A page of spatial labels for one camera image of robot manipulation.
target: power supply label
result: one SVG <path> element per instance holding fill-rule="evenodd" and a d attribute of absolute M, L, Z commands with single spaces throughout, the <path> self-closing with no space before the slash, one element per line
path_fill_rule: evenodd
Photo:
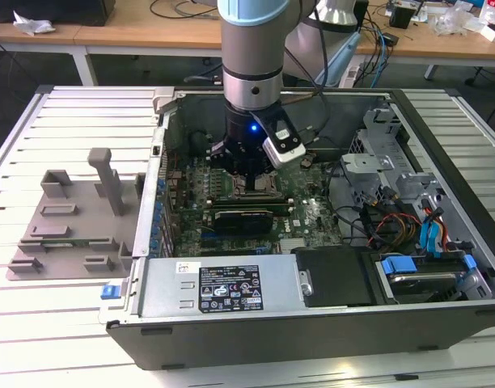
<path fill-rule="evenodd" d="M 258 265 L 199 268 L 199 310 L 202 313 L 263 309 Z"/>

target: white sticker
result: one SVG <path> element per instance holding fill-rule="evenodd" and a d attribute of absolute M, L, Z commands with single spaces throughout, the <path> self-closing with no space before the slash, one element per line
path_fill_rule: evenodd
<path fill-rule="evenodd" d="M 176 273 L 199 273 L 200 261 L 178 261 L 176 263 Z"/>
<path fill-rule="evenodd" d="M 276 133 L 276 135 L 277 135 L 277 138 L 280 140 L 284 140 L 290 136 L 289 131 L 287 129 L 282 129 L 281 131 L 278 131 Z"/>

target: wooden table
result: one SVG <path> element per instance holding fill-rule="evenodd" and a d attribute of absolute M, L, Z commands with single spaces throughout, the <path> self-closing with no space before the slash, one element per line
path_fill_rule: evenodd
<path fill-rule="evenodd" d="M 97 85 L 90 54 L 157 55 L 182 57 L 220 57 L 221 32 L 216 20 L 163 19 L 149 11 L 151 0 L 116 0 L 116 8 L 105 27 L 56 25 L 57 31 L 30 37 L 11 24 L 0 24 L 0 42 L 9 51 L 69 53 L 85 86 Z M 469 32 L 467 36 L 435 36 L 426 23 L 402 30 L 389 27 L 389 18 L 373 11 L 383 0 L 370 2 L 374 21 L 385 31 L 400 38 L 390 61 L 404 64 L 469 65 L 495 67 L 495 43 Z M 164 15 L 177 15 L 171 0 L 161 0 L 155 10 Z M 208 9 L 188 5 L 188 12 Z M 368 60 L 374 50 L 369 32 L 363 32 L 349 70 Z M 432 76 L 434 66 L 427 75 Z M 350 78 L 344 77 L 344 86 Z"/>
<path fill-rule="evenodd" d="M 427 23 L 411 22 L 407 29 L 389 26 L 389 18 L 383 16 L 384 9 L 376 11 L 383 0 L 370 0 L 369 12 L 383 32 L 398 36 L 390 62 L 410 65 L 428 65 L 426 79 L 434 76 L 438 65 L 487 66 L 495 67 L 495 43 L 476 32 L 466 36 L 436 36 Z M 374 51 L 374 38 L 370 32 L 363 32 L 349 70 L 359 67 Z"/>

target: blue clip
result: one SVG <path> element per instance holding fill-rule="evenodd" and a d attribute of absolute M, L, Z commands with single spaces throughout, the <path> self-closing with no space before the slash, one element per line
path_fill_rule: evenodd
<path fill-rule="evenodd" d="M 463 257 L 463 261 L 467 265 L 469 271 L 474 268 L 477 268 L 476 261 L 474 260 L 474 257 L 472 257 L 472 255 L 465 255 Z"/>
<path fill-rule="evenodd" d="M 102 287 L 102 293 L 100 294 L 100 299 L 107 301 L 110 299 L 120 299 L 121 298 L 121 287 L 119 285 L 105 285 Z"/>
<path fill-rule="evenodd" d="M 427 251 L 432 253 L 434 257 L 440 257 L 440 252 L 436 251 L 436 239 L 438 238 L 438 232 L 440 226 L 434 222 L 429 229 L 429 237 L 427 238 Z"/>
<path fill-rule="evenodd" d="M 417 266 L 411 256 L 388 256 L 381 263 L 386 275 L 417 271 Z"/>
<path fill-rule="evenodd" d="M 427 234 L 429 232 L 429 223 L 424 222 L 420 229 L 420 247 L 425 249 L 427 247 Z"/>
<path fill-rule="evenodd" d="M 436 222 L 424 222 L 420 229 L 420 247 L 432 253 L 434 257 L 440 257 L 440 252 L 436 250 L 436 239 L 440 226 Z"/>

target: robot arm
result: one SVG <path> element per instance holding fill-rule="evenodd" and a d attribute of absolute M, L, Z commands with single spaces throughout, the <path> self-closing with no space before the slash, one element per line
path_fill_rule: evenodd
<path fill-rule="evenodd" d="M 309 47 L 316 48 L 319 29 L 328 31 L 333 23 L 331 11 L 340 15 L 335 1 L 343 2 L 345 7 L 349 2 L 348 14 L 353 16 L 355 0 L 217 0 L 222 29 L 226 134 L 213 147 L 210 158 L 212 164 L 232 175 L 244 176 L 248 190 L 254 189 L 258 175 L 306 152 L 298 130 L 280 102 L 284 50 L 291 32 L 294 38 L 287 45 L 297 49 L 291 51 L 301 60 L 309 54 Z M 310 17 L 315 6 L 321 11 L 319 21 Z M 355 30 L 355 17 L 349 20 L 352 22 Z M 339 36 L 334 38 L 328 43 L 337 43 Z M 320 77 L 324 70 L 322 51 L 315 59 L 319 66 L 315 67 L 314 62 L 309 67 Z"/>

